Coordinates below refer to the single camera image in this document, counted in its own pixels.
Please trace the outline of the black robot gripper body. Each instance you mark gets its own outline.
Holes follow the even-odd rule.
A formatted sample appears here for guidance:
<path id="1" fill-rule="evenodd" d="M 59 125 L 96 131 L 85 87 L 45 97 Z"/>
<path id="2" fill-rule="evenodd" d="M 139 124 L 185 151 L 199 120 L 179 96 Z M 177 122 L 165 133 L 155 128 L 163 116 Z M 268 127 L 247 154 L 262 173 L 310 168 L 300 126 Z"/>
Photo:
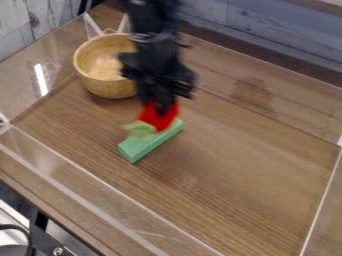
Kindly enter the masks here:
<path id="1" fill-rule="evenodd" d="M 136 83 L 151 87 L 165 86 L 171 93 L 192 98 L 196 74 L 180 59 L 180 48 L 185 47 L 176 36 L 131 36 L 135 52 L 120 52 L 121 75 Z"/>

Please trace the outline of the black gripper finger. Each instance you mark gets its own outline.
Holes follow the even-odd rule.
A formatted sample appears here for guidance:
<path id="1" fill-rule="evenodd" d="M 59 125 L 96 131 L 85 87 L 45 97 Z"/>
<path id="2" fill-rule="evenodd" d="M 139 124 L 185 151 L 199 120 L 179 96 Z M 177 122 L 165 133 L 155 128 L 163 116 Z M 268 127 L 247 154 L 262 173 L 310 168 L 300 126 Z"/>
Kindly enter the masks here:
<path id="1" fill-rule="evenodd" d="M 157 88 L 155 96 L 157 114 L 164 116 L 175 103 L 175 92 L 169 88 Z"/>
<path id="2" fill-rule="evenodd" d="M 137 80 L 136 92 L 143 105 L 152 104 L 155 102 L 155 85 L 143 80 Z"/>

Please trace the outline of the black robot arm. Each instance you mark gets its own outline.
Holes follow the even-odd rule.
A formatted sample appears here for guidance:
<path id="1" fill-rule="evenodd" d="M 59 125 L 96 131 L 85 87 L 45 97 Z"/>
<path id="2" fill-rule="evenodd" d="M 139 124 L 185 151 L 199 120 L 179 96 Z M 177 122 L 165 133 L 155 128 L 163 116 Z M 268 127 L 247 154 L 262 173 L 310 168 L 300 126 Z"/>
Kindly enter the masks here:
<path id="1" fill-rule="evenodd" d="M 179 39 L 179 0 L 121 0 L 129 18 L 135 52 L 120 52 L 121 75 L 132 80 L 144 105 L 167 115 L 176 97 L 192 98 L 196 74 L 183 63 Z"/>

